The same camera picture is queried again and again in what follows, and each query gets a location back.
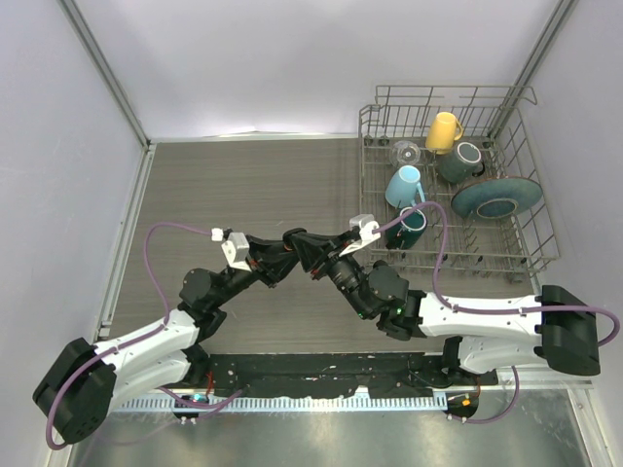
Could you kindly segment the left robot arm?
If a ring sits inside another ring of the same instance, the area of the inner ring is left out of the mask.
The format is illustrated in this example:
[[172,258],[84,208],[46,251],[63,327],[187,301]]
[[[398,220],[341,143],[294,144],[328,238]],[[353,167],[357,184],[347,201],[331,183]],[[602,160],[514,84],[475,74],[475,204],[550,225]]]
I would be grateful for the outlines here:
[[69,342],[33,392],[46,417],[49,448],[85,440],[122,403],[151,389],[206,379],[202,341],[227,314],[222,305],[256,282],[274,287],[300,262],[289,242],[231,233],[222,243],[227,265],[219,272],[193,269],[184,279],[180,304],[163,318],[110,341]]

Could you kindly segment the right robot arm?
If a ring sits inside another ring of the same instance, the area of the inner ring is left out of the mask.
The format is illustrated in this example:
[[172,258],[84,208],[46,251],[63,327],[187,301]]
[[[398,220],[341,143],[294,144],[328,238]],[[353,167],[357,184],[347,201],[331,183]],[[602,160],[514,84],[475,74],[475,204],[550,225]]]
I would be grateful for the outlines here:
[[295,229],[283,236],[303,270],[327,276],[363,320],[388,337],[443,337],[439,370],[452,384],[498,367],[544,362],[554,371],[596,376],[601,371],[597,319],[571,292],[545,285],[537,295],[511,299],[438,299],[411,288],[385,261],[365,270],[353,258],[359,236]]

